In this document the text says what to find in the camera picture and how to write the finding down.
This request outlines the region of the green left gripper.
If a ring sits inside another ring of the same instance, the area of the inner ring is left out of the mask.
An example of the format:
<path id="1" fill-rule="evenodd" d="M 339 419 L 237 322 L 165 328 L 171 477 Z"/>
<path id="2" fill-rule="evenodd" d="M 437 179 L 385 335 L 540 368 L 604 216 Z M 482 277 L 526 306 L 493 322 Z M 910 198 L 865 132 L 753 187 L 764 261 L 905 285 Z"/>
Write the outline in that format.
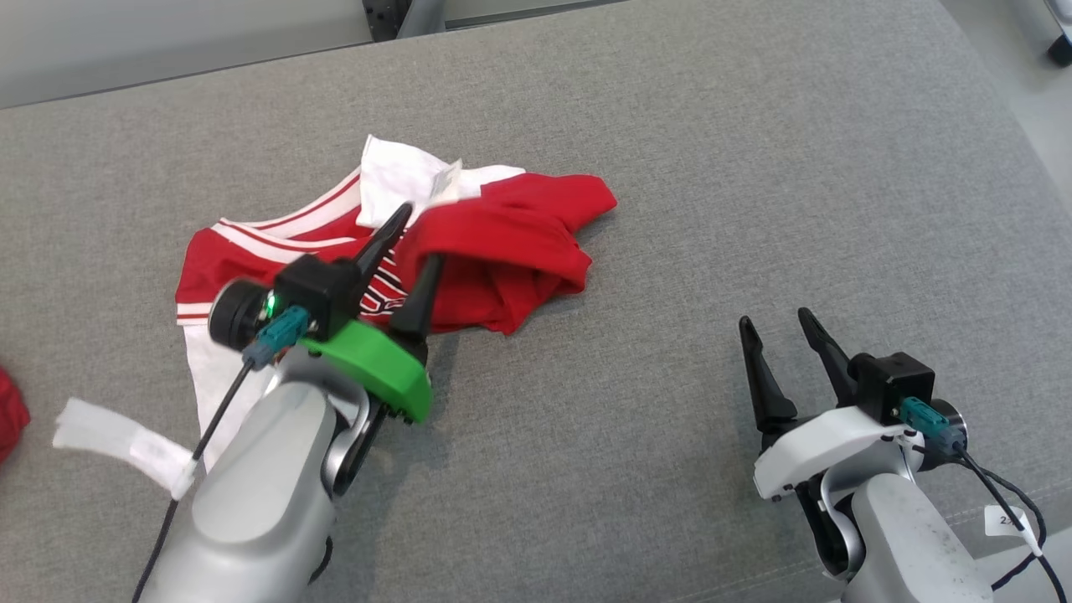
<path id="1" fill-rule="evenodd" d="M 413 209 L 412 202 L 402 203 L 353 259 L 353 317 L 359 317 L 364 291 L 378 273 L 379 264 L 405 232 Z M 306 337 L 299 343 L 318 353 L 399 415 L 415 423 L 425 423 L 433 401 L 425 364 L 394 341 L 425 343 L 431 332 L 444 264 L 443 255 L 426 258 L 405 304 L 392 312 L 388 335 L 373 325 L 351 320 L 326 341 Z"/>

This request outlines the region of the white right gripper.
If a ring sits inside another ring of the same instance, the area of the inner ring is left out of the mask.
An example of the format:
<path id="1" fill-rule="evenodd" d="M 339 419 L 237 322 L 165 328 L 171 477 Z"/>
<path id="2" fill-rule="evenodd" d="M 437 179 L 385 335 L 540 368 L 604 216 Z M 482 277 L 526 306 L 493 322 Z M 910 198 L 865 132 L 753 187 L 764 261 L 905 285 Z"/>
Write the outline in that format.
<path id="1" fill-rule="evenodd" d="M 893 458 L 907 466 L 904 475 L 910 476 L 914 473 L 914 454 L 900 448 L 899 437 L 904 433 L 904 426 L 881 425 L 853 407 L 857 382 L 848 371 L 850 358 L 812 309 L 801 307 L 796 317 L 809 348 L 823 363 L 828 382 L 836 396 L 836 407 L 842 409 L 827 411 L 796 427 L 796 405 L 781 393 L 781 386 L 765 361 L 765 347 L 750 317 L 740 317 L 740 344 L 750 387 L 755 427 L 762 435 L 781 435 L 773 446 L 762 451 L 755 462 L 755 490 L 762 499 L 772 500 L 780 496 L 786 486 L 803 483 L 843 461 L 849 461 L 876 443 L 892 451 Z"/>

